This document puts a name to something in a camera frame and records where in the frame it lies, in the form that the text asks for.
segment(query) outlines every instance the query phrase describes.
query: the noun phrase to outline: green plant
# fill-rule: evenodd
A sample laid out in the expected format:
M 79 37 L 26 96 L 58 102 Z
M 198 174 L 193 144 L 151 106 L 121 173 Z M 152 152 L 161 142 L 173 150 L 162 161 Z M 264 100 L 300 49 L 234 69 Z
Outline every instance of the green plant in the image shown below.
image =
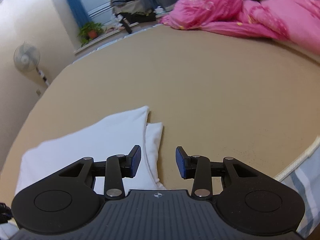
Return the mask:
M 101 23 L 87 22 L 83 25 L 78 34 L 78 36 L 81 37 L 81 46 L 84 46 L 92 40 L 88 36 L 88 32 L 90 31 L 96 31 L 98 35 L 101 35 L 104 32 Z

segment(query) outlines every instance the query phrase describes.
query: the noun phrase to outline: pink blanket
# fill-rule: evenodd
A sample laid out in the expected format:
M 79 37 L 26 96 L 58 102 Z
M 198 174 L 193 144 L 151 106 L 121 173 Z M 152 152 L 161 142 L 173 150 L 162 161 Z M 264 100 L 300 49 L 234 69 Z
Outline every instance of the pink blanket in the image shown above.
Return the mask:
M 179 0 L 161 23 L 181 30 L 291 40 L 320 54 L 320 0 Z

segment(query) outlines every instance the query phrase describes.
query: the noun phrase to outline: fan blade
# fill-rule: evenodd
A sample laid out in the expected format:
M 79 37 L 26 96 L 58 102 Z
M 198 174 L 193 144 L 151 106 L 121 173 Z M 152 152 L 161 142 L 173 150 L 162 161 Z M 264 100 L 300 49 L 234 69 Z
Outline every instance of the fan blade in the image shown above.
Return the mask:
M 18 47 L 16 49 L 16 51 L 14 52 L 13 61 L 14 61 L 14 64 L 16 65 L 16 67 L 18 68 L 18 70 L 25 71 L 28 69 L 29 64 L 23 64 L 23 62 L 22 62 L 21 58 L 24 55 L 24 50 L 22 47 L 23 47 L 23 45 Z
M 37 52 L 36 48 L 30 47 L 24 54 L 28 55 L 30 61 L 32 61 L 35 66 L 37 66 L 39 64 L 40 59 L 34 57 L 34 51 Z
M 21 56 L 24 54 L 24 43 L 19 47 L 19 53 Z

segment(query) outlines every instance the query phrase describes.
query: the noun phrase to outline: white pillowcase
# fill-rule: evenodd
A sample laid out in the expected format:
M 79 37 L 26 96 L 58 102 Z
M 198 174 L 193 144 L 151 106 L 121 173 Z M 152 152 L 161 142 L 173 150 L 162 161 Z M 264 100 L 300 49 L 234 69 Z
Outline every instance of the white pillowcase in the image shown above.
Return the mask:
M 162 123 L 147 125 L 148 112 L 144 106 L 109 115 L 92 126 L 28 150 L 21 160 L 15 194 L 83 157 L 105 161 L 112 155 L 127 155 L 134 145 L 141 147 L 141 161 L 136 176 L 123 179 L 126 194 L 130 189 L 164 189 L 156 169 Z M 103 194 L 103 187 L 104 177 L 97 177 L 95 192 Z

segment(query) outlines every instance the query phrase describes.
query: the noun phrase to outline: beige mattress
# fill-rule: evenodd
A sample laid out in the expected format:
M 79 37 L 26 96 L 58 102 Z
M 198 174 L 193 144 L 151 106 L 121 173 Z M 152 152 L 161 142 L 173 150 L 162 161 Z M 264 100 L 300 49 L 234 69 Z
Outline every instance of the beige mattress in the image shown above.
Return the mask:
M 4 165 L 0 201 L 14 196 L 23 153 L 103 117 L 148 105 L 163 122 L 159 177 L 190 189 L 175 148 L 233 156 L 275 176 L 320 133 L 320 67 L 270 42 L 158 26 L 66 67 L 28 116 Z M 214 179 L 215 192 L 221 186 Z

